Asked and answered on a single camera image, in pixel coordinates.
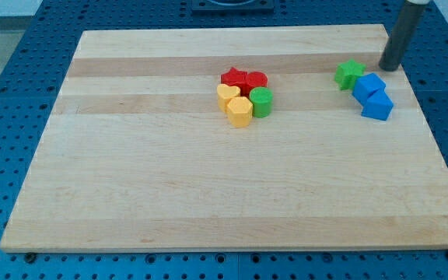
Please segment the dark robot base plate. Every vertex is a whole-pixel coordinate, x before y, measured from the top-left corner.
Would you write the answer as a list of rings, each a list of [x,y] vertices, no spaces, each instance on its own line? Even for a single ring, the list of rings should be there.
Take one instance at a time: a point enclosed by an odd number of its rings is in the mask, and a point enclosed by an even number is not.
[[[274,0],[190,0],[193,13],[202,12],[270,12]]]

